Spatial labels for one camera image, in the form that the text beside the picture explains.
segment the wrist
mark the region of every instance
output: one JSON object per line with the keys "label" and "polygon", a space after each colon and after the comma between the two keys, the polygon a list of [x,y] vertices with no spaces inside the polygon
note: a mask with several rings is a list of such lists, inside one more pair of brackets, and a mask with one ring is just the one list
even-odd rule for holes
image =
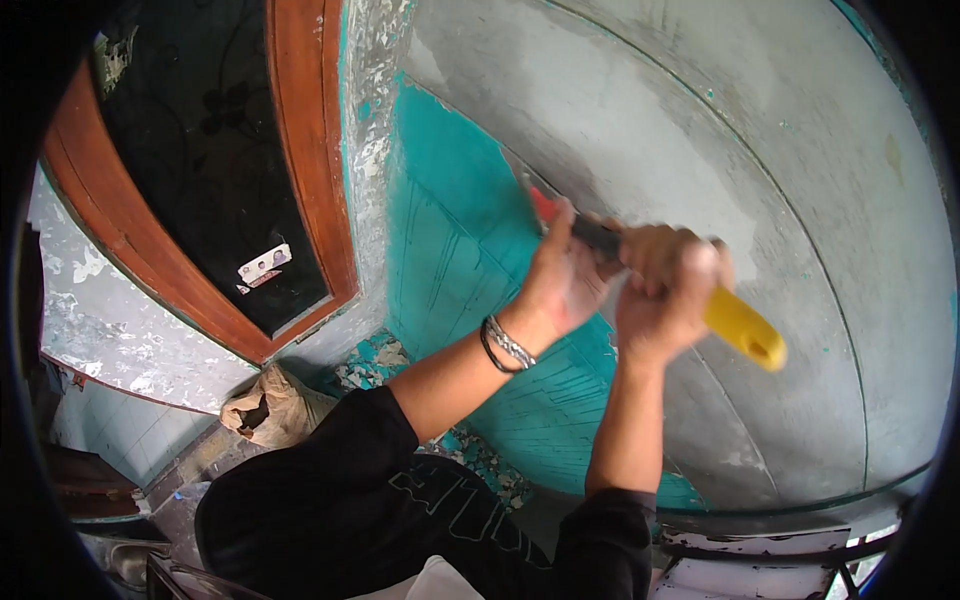
{"label": "wrist", "polygon": [[617,366],[630,372],[665,371],[676,354],[653,344],[630,344],[617,349]]}
{"label": "wrist", "polygon": [[558,339],[549,320],[517,300],[504,306],[503,310],[497,313],[496,321],[504,333],[535,358]]}
{"label": "wrist", "polygon": [[614,379],[619,381],[620,387],[626,386],[626,389],[635,391],[654,382],[662,382],[668,363],[661,355],[638,353],[624,357],[621,354]]}

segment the wooden door frame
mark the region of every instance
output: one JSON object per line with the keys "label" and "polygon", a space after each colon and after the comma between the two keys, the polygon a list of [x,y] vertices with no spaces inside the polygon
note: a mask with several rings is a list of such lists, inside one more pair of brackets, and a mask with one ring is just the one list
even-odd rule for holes
{"label": "wooden door frame", "polygon": [[277,128],[300,216],[330,291],[323,304],[273,338],[227,300],[156,219],[113,146],[88,61],[44,141],[47,176],[72,205],[78,224],[155,298],[258,365],[359,289],[340,156],[341,2],[266,0]]}

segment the bracelet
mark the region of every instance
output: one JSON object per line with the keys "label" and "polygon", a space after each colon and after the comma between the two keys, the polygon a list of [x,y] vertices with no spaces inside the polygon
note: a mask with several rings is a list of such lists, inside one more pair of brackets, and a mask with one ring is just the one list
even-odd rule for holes
{"label": "bracelet", "polygon": [[483,344],[483,349],[487,351],[487,356],[490,356],[490,361],[495,367],[500,369],[506,374],[514,374],[523,371],[523,368],[520,369],[507,369],[503,366],[503,363],[500,362],[500,359],[496,357],[496,354],[493,353],[493,350],[490,349],[490,342],[487,341],[487,322],[484,321],[483,326],[480,327],[480,343]]}
{"label": "bracelet", "polygon": [[[484,319],[483,326],[480,328],[480,335],[483,338],[484,348],[487,350],[487,354],[493,360],[493,364],[497,366],[503,372],[518,372],[530,369],[537,364],[537,359],[530,355],[530,352],[525,350],[523,346],[515,342],[506,332],[500,327],[500,324],[496,321],[494,315],[488,316]],[[520,363],[520,368],[517,370],[507,370],[499,361],[493,356],[493,352],[490,350],[489,343],[487,342],[487,337],[493,339],[493,341],[500,346],[503,351],[512,356]]]}

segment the yellow handle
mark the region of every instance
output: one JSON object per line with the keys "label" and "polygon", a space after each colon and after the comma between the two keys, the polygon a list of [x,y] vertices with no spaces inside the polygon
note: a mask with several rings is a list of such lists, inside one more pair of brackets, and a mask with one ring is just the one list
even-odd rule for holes
{"label": "yellow handle", "polygon": [[786,363],[786,343],[772,325],[730,290],[717,287],[704,315],[707,327],[769,372]]}

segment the black bracelet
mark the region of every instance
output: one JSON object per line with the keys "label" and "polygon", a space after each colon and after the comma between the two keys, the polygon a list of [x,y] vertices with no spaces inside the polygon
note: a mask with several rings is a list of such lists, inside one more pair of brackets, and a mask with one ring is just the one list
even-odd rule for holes
{"label": "black bracelet", "polygon": [[490,341],[487,340],[487,320],[486,319],[484,320],[483,324],[480,325],[480,343],[483,344],[483,349],[487,351],[487,356],[490,356],[490,360],[493,363],[493,365],[498,369],[500,369],[502,372],[512,375],[514,373],[523,371],[523,368],[507,369],[506,367],[503,366],[503,363],[500,362],[500,360],[496,357],[496,355],[493,354],[493,350],[490,349]]}

